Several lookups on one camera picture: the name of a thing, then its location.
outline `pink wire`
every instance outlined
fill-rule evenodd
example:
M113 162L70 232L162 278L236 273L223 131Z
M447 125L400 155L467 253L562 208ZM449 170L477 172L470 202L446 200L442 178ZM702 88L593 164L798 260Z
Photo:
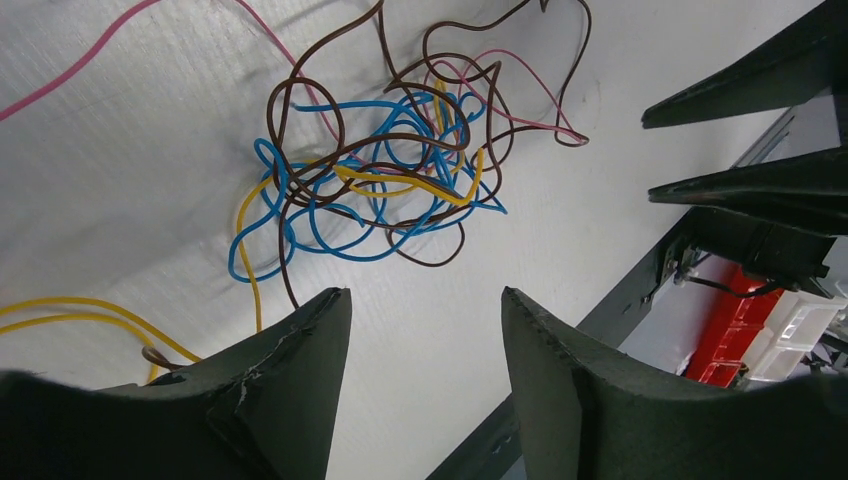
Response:
M469 72L469 70L471 70L471 65L468 65L465 68L465 72L462 72L462 73L460 73L459 69L457 69L452 63L448 62L447 60L437 60L437 61L433 62L433 66L435 67L436 65L445 65L451 71L453 71L453 73L456 75L457 79L462 82L462 84L459 87L460 89L459 89L458 96L462 95L462 87L466 86L466 87L468 87L468 90L470 90L471 93L477 98L477 100L479 100L483 105L486 105L487 107L491 108L494 113L497 113L498 115L500 115L504 118L508 118L508 119L510 119L510 120L512 120L513 122L516 122L516 123L521 123L521 124L524 124L524 125L531 125L531 126L534 126L534 127L544 129L544 130L550 130L550 131L553 131L553 132L563 133L563 134L568 135L569 137L573 138L574 140L577 140L578 142L580 142L580 144L585 145L587 143L586 139L584 137L581 137L580 135L578 135L574 131L573 127L571 126L571 123L569 123L568 118L566 118L565 113L562 111L562 108L557 103L556 98L554 97L553 93L551 93L548 86L545 85L545 82L543 82L542 79L539 78L539 75L536 73L536 71L533 70L533 68L530 67L530 65L527 62L525 62L524 59L522 59L521 57L519 57L515 53L510 52L509 50L504 50L502 48L493 48L493 49L487 50L487 51L481 53L480 55L478 55L477 57L475 57L474 61L477 62L481 58L483 58L487 55L495 54L495 53L501 53L501 54L504 54L504 55L508 55L508 56L514 58L515 60L518 60L518 62L528 72L530 72L531 75L533 75L533 78L536 79L536 82L542 87L542 89L548 95L548 98L550 98L551 102L554 104L554 107L556 108L556 111L557 111L557 116L559 116L560 118L563 119L565 124L568 125L568 128L557 127L556 125L549 125L549 124L545 124L545 123L534 122L532 120L526 120L526 119L523 119L523 118L520 118L520 117L508 115L505 112L503 112L502 110L499 110L497 107L492 106L492 105L488 105L486 103L486 100L483 98L483 96L480 95L480 93L478 93L477 90L474 89L474 86L471 85L471 82L469 82L468 79L467 79L468 72ZM428 70L427 74L424 76L424 83L425 84L429 80L430 75L431 75L431 72ZM425 115L429 117L430 113L427 110L427 106L425 105L424 108L425 108Z
M150 7L151 5L159 3L160 1L161 0L142 0L141 2L137 3L135 6L131 7L129 10L124 12L120 17L118 17L117 20L112 22L112 24L109 25L108 28L106 28L106 31L103 32L103 35L101 35L100 38L98 38L97 41L94 42L94 45L92 45L92 47L82 57L80 57L79 60L74 62L74 64L71 65L70 68L68 68L67 70L62 72L62 74L60 74L58 77L54 78L48 84L44 85L43 87L39 88L38 90L30 93L26 97L18 100L17 102L15 102L12 105L3 109L3 111L0 112L0 122L2 122L3 120L6 120L7 118L11 117L12 115L23 110L24 108L26 108L26 107L32 105L33 103L37 102L38 100L40 100L41 98L48 95L53 90L56 90L62 84L64 84L68 80L70 80L74 75L79 73L79 71L82 70L83 67L88 65L88 63L91 62L91 60L95 56L97 56L98 53L100 53L100 50L102 50L103 47L106 46L106 43L112 38L112 36L115 35L115 33L118 32L118 30L121 27L124 26L125 23L127 23L137 13L141 12L142 10L146 9L147 7ZM253 17L254 20L256 20L256 23L258 23L259 26L262 27L262 30L264 30L265 34L268 35L268 37L271 38L271 41L274 43L274 45L281 52L283 52L283 55L286 57L286 59L292 64L292 66L294 66L295 63L297 63L297 60L295 60L294 56L283 45L283 43L280 41L280 39L277 38L277 36L274 34L274 31L271 30L271 28L268 26L268 24L265 23L264 20L262 20L262 17L260 17L259 14L256 13L256 10L254 10L250 5L248 5L248 3L245 0L235 0L235 2L238 3L239 5L241 5L245 10L247 10L247 13L249 13L250 16ZM307 91L309 93L310 100L312 100L312 103L314 105L318 105L319 104L318 97L315 95L315 92L313 91L312 87L307 86ZM327 115L324 112L321 112L321 117L324 119L324 124L327 126L327 129L330 130L330 133L333 134L333 137L335 137L335 139L338 140L339 139L338 133L332 127L332 124L330 123L330 120L327 118Z

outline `white table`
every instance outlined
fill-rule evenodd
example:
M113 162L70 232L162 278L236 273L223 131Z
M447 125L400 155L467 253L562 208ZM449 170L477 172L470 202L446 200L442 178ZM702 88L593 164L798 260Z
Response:
M426 477L509 392L503 287L521 288L576 324L680 217L681 208L649 204L645 191L726 168L777 116L643 131L644 109L819 3L590 1L595 31L566 102L575 127L592 138L588 146L520 136L499 196L509 216L474 215L466 250L445 268L306 255L291 267L304 301L327 286L353 290L328 478ZM2 2L0 105L64 70L132 3ZM366 3L251 2L295 55ZM390 0L390 44L403 63L420 52L420 34L434 21L483 23L512 3ZM436 45L512 48L555 85L577 48L582 15L575 2L551 3L544 17L529 7L485 41L445 32ZM375 41L373 25L357 30L307 72L338 99L373 96L387 79ZM250 335L250 289L227 275L226 252L235 205L259 171L251 143L265 133L267 94L288 72L233 2L163 0L60 90L0 124L0 304L45 295L107 299L202 356ZM504 80L514 111L531 118L545 111L539 92L515 88L511 74ZM326 142L306 122L291 132L292 150ZM258 264L274 256L272 230L248 243ZM415 247L438 259L456 240L446 231ZM262 292L266 319L292 310L281 282ZM138 352L128 334L100 325L0 337L0 367L91 388L141 382L147 365Z

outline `red plastic container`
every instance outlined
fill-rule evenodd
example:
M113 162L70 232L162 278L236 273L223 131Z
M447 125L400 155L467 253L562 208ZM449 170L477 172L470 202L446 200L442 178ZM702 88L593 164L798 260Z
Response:
M733 267L730 288L750 292L763 284L746 277L737 265ZM727 387L742 367L742 355L754 337L763 329L783 290L753 298L737 298L722 292L713 307L698 349L689 362L686 377L701 383Z

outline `white plastic container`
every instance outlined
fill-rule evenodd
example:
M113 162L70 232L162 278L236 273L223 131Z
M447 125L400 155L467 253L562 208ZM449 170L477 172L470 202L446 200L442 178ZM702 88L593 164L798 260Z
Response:
M828 300L805 292L784 292L765 328L742 356L749 369L746 377L764 382L785 380L846 307L848 299L841 297Z

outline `wire bundle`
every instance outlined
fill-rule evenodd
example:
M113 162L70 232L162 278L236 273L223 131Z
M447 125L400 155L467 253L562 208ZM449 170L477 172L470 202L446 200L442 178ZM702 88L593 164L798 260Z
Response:
M0 111L0 121L26 108L68 81L97 55L121 26L137 13L159 1L161 0L142 0L130 8L113 22L94 46L67 71L27 97ZM508 50L492 49L473 58L459 53L431 53L429 51L430 37L438 30L443 28L456 28L472 32L490 30L524 8L531 0L522 0L514 8L487 25L473 26L451 21L438 22L432 25L424 33L422 57L401 70L396 69L386 42L383 18L384 0L378 0L364 15L316 42L297 60L245 0L234 1L243 7L260 25L265 34L293 66L291 75L278 84L269 97L266 111L268 139L259 138L254 142L254 150L259 160L264 164L265 172L261 175L259 184L248 194L239 209L236 236L229 249L228 270L230 275L234 279L250 283L252 286L256 307L257 331L262 328L258 282L281 274L292 304L296 308L298 307L286 269L286 266L294 258L295 252L329 254L358 262L376 261L397 253L403 258L422 266L439 267L445 265L456 258L465 245L463 220L467 219L477 209L507 213L496 195L503 180L501 165L512 151L516 134L534 130L550 131L554 133L554 140L558 144L567 147L580 147L586 145L589 141L588 137L572 128L562 110L566 88L583 57L591 35L592 17L585 0L577 0L587 16L585 38L556 98L527 62ZM548 2L541 0L540 3L544 12ZM402 95L393 101L373 100L338 103L325 87L303 73L304 64L318 50L374 17L377 18L380 49L391 72L391 81L385 87L384 93L396 98L398 94ZM497 80L503 68L502 62L498 60L485 66L479 63L493 55L503 55L517 61L534 77L556 109L554 124L530 121L510 113L503 94L497 88ZM423 80L420 83L410 80L409 77L415 77L416 72L421 68L426 69ZM292 89L301 85L305 86L309 93L312 102L310 106L297 105L291 101ZM323 97L323 100L319 101L316 92ZM281 106L282 111L275 118L274 112L277 106ZM385 119L369 136L348 142L342 114L344 110L348 109L380 111L385 115ZM285 153L284 140L292 111L320 115L328 132L336 141L336 149L321 158L291 161ZM335 122L330 121L328 114L335 117ZM506 130L499 133L494 132L493 119L495 115L507 121L508 128ZM485 123L485 142L468 158L465 155L465 150L469 147L471 141L470 124L480 119ZM503 140L507 141L506 148L501 155L497 155L494 151L494 144ZM393 148L396 142L417 143L420 146L420 154L416 154L413 158L400 158L401 156L397 155ZM488 172L494 175L494 181L487 182L484 180L484 174ZM467 177L470 181L470 187L465 194L458 191L458 185L464 183L464 180L461 181L463 177ZM273 191L269 192L272 183L276 188L276 194ZM432 195L433 198L429 207L424 209L417 217L396 222L389 221L386 211L391 199L415 191L424 191ZM345 195L366 197L369 211L361 213L346 205L342 202L342 197ZM267 208L267 213L245 227L246 213L250 204L257 197L261 197ZM322 237L321 225L316 221L316 213L319 211L353 220L362 229L360 236L341 246L329 245ZM313 240L317 243L317 246L313 245L312 242L298 239L295 234L292 225L299 221L298 219L302 216L306 217L305 221L309 224ZM274 219L277 220L278 227L280 266L257 277L253 273L243 240L247 235ZM457 227L459 230L460 242L457 249L441 262L425 262L402 250L403 245L411 238L451 227ZM384 233L388 242L389 246L385 251L369 256L356 255L351 251L377 230ZM238 253L247 271L247 276L236 272L236 253ZM169 362L164 355L158 352L152 340L145 335L144 331L170 346L188 360L192 362L200 360L200 357L189 352L137 315L101 300L81 297L42 298L2 308L0 315L32 307L57 306L69 303L107 309L112 313L119 314L119 316L83 312L41 317L0 327L0 335L58 321L91 320L120 326L142 341L144 344L142 354L145 359L153 364L149 380L156 377L157 365L167 369L179 368L180 365Z

